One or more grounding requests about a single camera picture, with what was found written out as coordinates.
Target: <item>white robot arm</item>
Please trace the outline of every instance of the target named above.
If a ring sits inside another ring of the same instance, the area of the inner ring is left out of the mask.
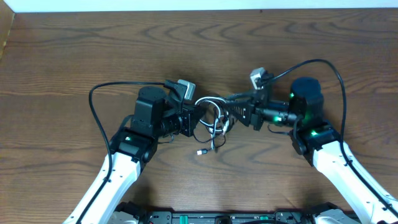
[[[364,169],[364,167],[356,160],[348,145],[345,143],[345,151],[347,156],[353,161],[355,168],[361,175],[376,189],[384,200],[397,208],[397,200],[384,190],[377,181]],[[90,223],[107,223],[111,218],[116,205],[126,190],[137,180],[140,175],[139,162],[133,162],[132,157],[117,152],[113,155],[113,172],[110,182],[99,193],[96,200],[88,209],[86,215],[81,220],[82,224]],[[373,195],[369,189],[357,178],[353,171],[346,166],[340,151],[338,141],[334,141],[323,145],[322,149],[315,151],[313,155],[314,167],[324,174],[331,183],[339,190],[351,208],[357,214],[361,223],[378,223],[385,221],[387,223],[398,222],[395,217],[385,206]],[[87,206],[108,171],[108,156],[105,157],[104,164],[82,198],[76,209],[64,221],[65,224],[76,223],[77,218],[81,215],[83,209]],[[345,216],[341,210],[327,211],[315,217],[317,223],[355,223]]]

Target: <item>wire bundle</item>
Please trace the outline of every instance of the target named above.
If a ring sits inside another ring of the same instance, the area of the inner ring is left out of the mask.
[[[207,103],[208,106],[213,106],[214,111],[213,124],[207,123],[204,119],[200,120],[200,123],[203,124],[206,130],[210,133],[210,138],[206,141],[201,141],[195,136],[195,133],[193,134],[193,137],[200,143],[211,142],[210,150],[215,150],[225,144],[225,134],[232,128],[234,121],[230,121],[228,111],[223,108],[223,105],[226,103],[225,98],[206,96],[197,100],[195,105],[200,106],[205,103]],[[219,136],[224,137],[224,142],[221,145],[216,146],[215,139]]]

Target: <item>wooden table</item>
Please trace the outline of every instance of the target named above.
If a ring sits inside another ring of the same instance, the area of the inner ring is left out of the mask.
[[[332,61],[348,94],[346,142],[398,196],[398,9],[17,14],[0,61],[0,222],[60,223],[86,192],[106,150],[88,91],[116,80],[183,78],[199,94],[251,88],[249,73],[278,74],[311,58]],[[319,79],[326,117],[340,128],[340,86],[307,65],[283,78]],[[108,137],[134,112],[140,86],[98,90]],[[238,124],[218,154],[178,136],[159,146],[123,200],[174,210],[270,211],[333,202],[351,210],[287,136]]]

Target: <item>black cable wire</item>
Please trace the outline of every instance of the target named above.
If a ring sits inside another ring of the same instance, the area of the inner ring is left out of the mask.
[[[299,116],[296,118],[296,120],[294,121],[294,124],[293,124],[293,137],[294,137],[295,139],[297,139],[297,124],[299,123],[299,121],[300,121],[301,119],[303,119],[303,116],[302,116],[302,115],[299,115]]]
[[[391,204],[388,204],[384,198],[382,198],[378,192],[365,180],[364,177],[362,177],[362,175],[355,169],[354,165],[353,165],[353,161],[348,159],[348,156],[344,150],[344,130],[345,130],[345,123],[346,123],[346,114],[347,114],[347,99],[346,99],[346,90],[344,87],[344,82],[343,79],[341,78],[340,73],[338,72],[338,70],[336,69],[336,67],[329,61],[324,60],[324,59],[312,59],[312,60],[307,60],[305,62],[302,62],[298,65],[293,66],[292,68],[284,71],[283,73],[281,73],[280,75],[278,75],[275,78],[271,78],[271,81],[274,82],[277,79],[283,77],[284,75],[288,74],[289,72],[295,70],[296,68],[301,67],[302,65],[306,65],[308,63],[313,63],[313,62],[322,62],[327,64],[335,73],[335,75],[337,76],[338,81],[340,82],[340,86],[341,86],[341,94],[343,95],[343,118],[341,119],[341,131],[340,131],[340,150],[341,150],[341,154],[344,157],[344,160],[346,161],[346,166],[348,165],[351,170],[355,173],[355,175],[358,177],[359,180],[361,180],[361,182],[372,192],[372,194],[374,194],[374,196],[376,196],[376,198],[385,206],[385,209],[388,209],[392,214],[394,214],[397,218],[398,218],[398,212],[396,210],[393,209],[393,207],[391,206]]]
[[[216,135],[215,138],[218,138],[218,137],[220,137],[220,136],[224,136],[224,137],[225,137],[225,135],[218,134],[218,135]],[[213,140],[213,138],[209,138],[209,139],[207,139],[207,140],[205,140],[205,141],[199,140],[198,137],[195,135],[195,133],[193,133],[193,137],[194,137],[195,140],[196,140],[197,142],[199,142],[199,143],[208,143],[208,142],[210,142],[210,141]]]
[[[225,143],[226,143],[225,134],[223,135],[223,137],[224,137],[224,142],[223,142],[222,144],[220,144],[219,146],[216,146],[216,149],[218,149],[218,148],[220,148],[221,146],[224,146],[224,145],[225,145]]]
[[[245,222],[245,223],[241,223],[241,224],[263,224],[263,223],[287,224],[286,222],[277,221],[277,220],[256,220],[256,221],[250,221],[250,222]]]
[[[108,173],[106,174],[106,177],[104,178],[104,181],[102,182],[102,184],[100,185],[98,190],[95,192],[95,194],[93,195],[91,200],[88,202],[88,204],[86,205],[85,209],[80,214],[79,219],[76,221],[77,224],[81,223],[81,220],[86,215],[86,212],[88,211],[88,209],[90,209],[91,204],[95,201],[97,196],[100,194],[101,190],[104,188],[105,184],[109,181],[109,178],[111,177],[111,173],[112,173],[112,167],[113,167],[113,165],[112,165],[112,155],[111,155],[111,150],[109,148],[108,137],[106,137],[105,130],[102,127],[102,124],[100,122],[100,119],[97,116],[97,113],[95,112],[94,104],[93,104],[93,92],[94,92],[94,90],[96,90],[99,87],[108,86],[108,85],[164,85],[164,83],[161,83],[161,82],[109,82],[109,83],[102,83],[102,84],[96,85],[90,90],[90,92],[88,94],[88,104],[90,105],[91,113],[93,114],[95,122],[97,123],[99,131],[101,131],[102,137],[104,138],[104,141],[105,141],[106,150],[108,152],[109,168],[108,168]]]
[[[267,128],[268,128],[268,131],[269,131],[269,132],[274,133],[274,134],[289,135],[289,132],[286,132],[286,131],[273,131],[273,130],[271,130],[271,128],[269,128],[270,125],[271,125],[271,124],[268,124],[268,125],[267,125]]]
[[[256,91],[257,90],[249,90],[244,93],[235,93],[235,94],[227,96],[226,99],[227,100],[237,100],[240,98],[249,98],[249,97],[252,97]]]
[[[114,134],[114,135],[112,136],[111,140],[109,141],[110,143],[112,143],[113,138],[114,138],[115,136],[117,136],[117,135],[123,130],[123,128],[125,127],[125,125],[127,124],[127,122],[128,122],[130,119],[132,119],[133,117],[134,117],[134,115],[133,115],[133,114],[130,114],[130,115],[127,115],[127,116],[123,119],[122,123],[121,123],[120,126],[119,126],[118,131],[116,131],[116,134]]]
[[[173,143],[174,142],[174,135],[170,134],[171,140],[168,142],[158,142],[158,144],[166,144],[166,143]]]

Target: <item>white wall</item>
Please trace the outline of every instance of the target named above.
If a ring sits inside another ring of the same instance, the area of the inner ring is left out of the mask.
[[[398,7],[398,0],[5,0],[14,12]]]

